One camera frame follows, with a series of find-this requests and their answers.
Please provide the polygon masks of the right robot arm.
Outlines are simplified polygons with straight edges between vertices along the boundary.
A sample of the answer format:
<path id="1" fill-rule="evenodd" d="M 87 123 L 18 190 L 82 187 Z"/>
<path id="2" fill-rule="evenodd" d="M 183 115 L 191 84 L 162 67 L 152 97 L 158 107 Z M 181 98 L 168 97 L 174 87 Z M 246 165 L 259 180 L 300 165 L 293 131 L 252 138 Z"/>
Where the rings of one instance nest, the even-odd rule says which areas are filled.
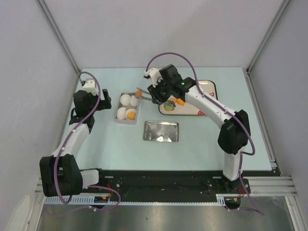
<path id="1" fill-rule="evenodd" d="M 235 192 L 242 173 L 240 153 L 250 137 L 247 112 L 226 107 L 202 90 L 196 80 L 182 78 L 172 64 L 161 69 L 151 68 L 145 71 L 144 78 L 152 82 L 147 90 L 153 103 L 161 105 L 173 96 L 201 110 L 217 125 L 218 145 L 225 153 L 222 188 L 227 193 Z"/>

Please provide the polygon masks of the orange sandwich cookie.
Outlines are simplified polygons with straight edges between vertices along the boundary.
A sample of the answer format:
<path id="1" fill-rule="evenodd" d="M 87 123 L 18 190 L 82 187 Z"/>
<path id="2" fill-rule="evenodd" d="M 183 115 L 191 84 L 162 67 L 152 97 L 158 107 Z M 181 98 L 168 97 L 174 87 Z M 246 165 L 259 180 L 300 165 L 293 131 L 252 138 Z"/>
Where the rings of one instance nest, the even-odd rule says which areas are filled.
<path id="1" fill-rule="evenodd" d="M 135 112 L 133 112 L 133 111 L 128 112 L 128 114 L 127 114 L 127 119 L 129 119 L 129 120 L 134 120 L 135 117 L 136 117 L 136 113 L 135 113 Z"/>

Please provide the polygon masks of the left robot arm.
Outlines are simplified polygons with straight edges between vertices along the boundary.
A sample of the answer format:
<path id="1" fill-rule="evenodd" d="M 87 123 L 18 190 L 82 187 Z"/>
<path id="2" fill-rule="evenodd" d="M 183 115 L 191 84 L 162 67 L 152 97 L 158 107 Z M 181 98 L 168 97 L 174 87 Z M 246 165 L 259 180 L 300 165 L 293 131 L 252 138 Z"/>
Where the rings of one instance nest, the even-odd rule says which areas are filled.
<path id="1" fill-rule="evenodd" d="M 111 98 L 107 89 L 100 95 L 85 90 L 73 94 L 74 108 L 69 120 L 69 134 L 51 156 L 41 158 L 39 162 L 41 181 L 46 197 L 78 195 L 90 186 L 95 192 L 106 188 L 106 180 L 100 177 L 99 168 L 81 170 L 76 158 L 83 142 L 94 126 L 96 111 L 111 109 Z"/>

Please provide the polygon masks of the green round cookie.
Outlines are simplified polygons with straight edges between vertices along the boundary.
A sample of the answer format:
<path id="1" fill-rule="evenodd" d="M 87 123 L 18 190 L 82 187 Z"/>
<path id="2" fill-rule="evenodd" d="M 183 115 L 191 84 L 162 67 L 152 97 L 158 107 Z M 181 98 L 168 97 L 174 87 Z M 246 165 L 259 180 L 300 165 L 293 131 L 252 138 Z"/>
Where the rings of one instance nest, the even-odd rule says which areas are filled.
<path id="1" fill-rule="evenodd" d="M 172 106 L 166 105 L 165 110 L 166 111 L 172 111 L 174 108 Z"/>

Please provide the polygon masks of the metal tongs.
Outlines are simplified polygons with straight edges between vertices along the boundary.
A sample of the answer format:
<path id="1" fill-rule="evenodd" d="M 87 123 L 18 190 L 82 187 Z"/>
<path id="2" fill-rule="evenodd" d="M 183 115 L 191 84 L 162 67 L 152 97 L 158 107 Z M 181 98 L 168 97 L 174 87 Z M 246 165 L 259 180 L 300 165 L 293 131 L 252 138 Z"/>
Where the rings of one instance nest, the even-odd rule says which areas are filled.
<path id="1" fill-rule="evenodd" d="M 147 100 L 147 101 L 151 101 L 152 102 L 152 98 L 150 96 L 150 94 L 147 92 L 147 91 L 144 91 L 140 88 L 137 88 L 137 90 L 140 90 L 142 92 L 142 96 L 140 95 L 137 95 L 135 92 L 134 92 L 134 95 L 138 98 L 138 99 L 141 99 L 141 100 Z M 164 102 L 160 102 L 156 99 L 156 102 L 154 104 L 157 104 L 157 105 L 163 105 Z"/>

